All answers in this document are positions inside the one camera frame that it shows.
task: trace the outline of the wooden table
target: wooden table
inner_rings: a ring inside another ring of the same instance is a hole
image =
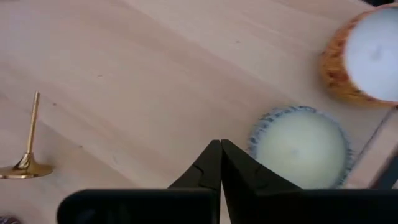
[[[35,90],[35,152],[56,166],[1,180],[0,212],[55,223],[86,188],[163,188],[212,139],[245,148],[281,105],[332,114],[359,152],[387,110],[330,98],[317,60],[359,0],[2,0],[0,165],[25,149]],[[228,223],[223,202],[222,223]]]

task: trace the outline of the brass candle holder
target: brass candle holder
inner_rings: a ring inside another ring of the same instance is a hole
[[[37,163],[32,152],[39,98],[40,93],[35,92],[32,119],[30,121],[29,138],[27,141],[27,152],[25,152],[25,154],[22,156],[22,159],[15,166],[0,168],[0,178],[2,179],[28,179],[42,177],[44,175],[50,174],[53,171],[52,166]]]

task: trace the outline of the black object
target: black object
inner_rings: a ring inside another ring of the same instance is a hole
[[[394,0],[364,0],[366,3],[371,4],[372,6],[381,6],[384,4],[394,3]]]
[[[221,180],[232,224],[398,221],[395,190],[303,190],[229,140],[214,140],[168,189],[84,190],[59,206],[59,224],[220,222]]]

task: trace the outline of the blue and white patterned candle holder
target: blue and white patterned candle holder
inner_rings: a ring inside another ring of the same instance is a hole
[[[304,189],[341,187],[353,166],[353,152],[340,125],[309,106],[265,114],[248,144],[251,157]]]

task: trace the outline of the candle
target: candle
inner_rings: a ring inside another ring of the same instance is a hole
[[[329,92],[355,104],[398,105],[398,4],[361,13],[340,27],[320,56]]]
[[[355,85],[382,101],[398,102],[398,7],[360,21],[345,47],[345,66]]]
[[[351,166],[351,150],[339,125],[308,106],[264,115],[251,134],[249,152],[304,189],[337,187]]]

